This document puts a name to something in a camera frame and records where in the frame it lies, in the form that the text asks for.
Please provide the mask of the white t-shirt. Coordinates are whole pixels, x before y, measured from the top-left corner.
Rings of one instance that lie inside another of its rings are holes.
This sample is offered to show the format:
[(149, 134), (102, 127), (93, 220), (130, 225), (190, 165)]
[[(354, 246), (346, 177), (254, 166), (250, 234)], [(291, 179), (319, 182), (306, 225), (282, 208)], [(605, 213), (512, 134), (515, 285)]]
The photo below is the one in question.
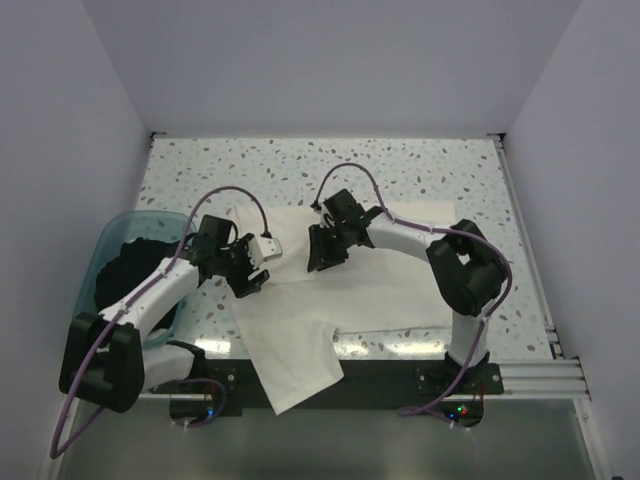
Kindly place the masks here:
[(264, 216), (236, 207), (243, 233), (260, 233), (268, 220), (283, 248), (267, 263), (260, 292), (230, 300), (241, 338), (268, 401), (280, 415), (339, 382), (335, 334), (448, 328), (452, 311), (441, 298), (431, 267), (409, 255), (354, 247), (348, 260), (308, 272), (310, 208), (269, 207)]

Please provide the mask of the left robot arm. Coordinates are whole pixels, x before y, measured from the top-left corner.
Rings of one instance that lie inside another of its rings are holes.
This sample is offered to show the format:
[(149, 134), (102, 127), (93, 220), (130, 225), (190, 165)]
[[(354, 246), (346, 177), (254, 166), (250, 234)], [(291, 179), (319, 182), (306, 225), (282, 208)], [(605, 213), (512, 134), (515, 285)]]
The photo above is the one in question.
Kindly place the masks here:
[(144, 343), (181, 300), (214, 277), (224, 278), (238, 298), (261, 290), (270, 277), (264, 265), (281, 256), (281, 244), (269, 232), (232, 239), (236, 228), (205, 216), (120, 299), (97, 313), (79, 313), (67, 336), (61, 392), (124, 413), (141, 394), (164, 384), (200, 390), (207, 380), (202, 349), (179, 341), (145, 349)]

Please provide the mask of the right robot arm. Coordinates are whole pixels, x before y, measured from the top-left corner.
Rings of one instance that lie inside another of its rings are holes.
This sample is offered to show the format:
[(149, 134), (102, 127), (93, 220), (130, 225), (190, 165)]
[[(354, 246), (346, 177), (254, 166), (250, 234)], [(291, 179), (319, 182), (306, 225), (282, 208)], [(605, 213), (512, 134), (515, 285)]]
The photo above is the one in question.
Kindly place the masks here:
[(488, 361), (488, 319), (504, 300), (512, 274), (504, 255), (477, 225), (427, 226), (383, 206), (364, 208), (347, 190), (311, 204), (320, 217), (308, 228), (309, 272), (343, 264), (353, 247), (385, 249), (428, 263), (437, 289), (452, 310), (452, 338), (445, 369), (448, 386), (469, 392)]

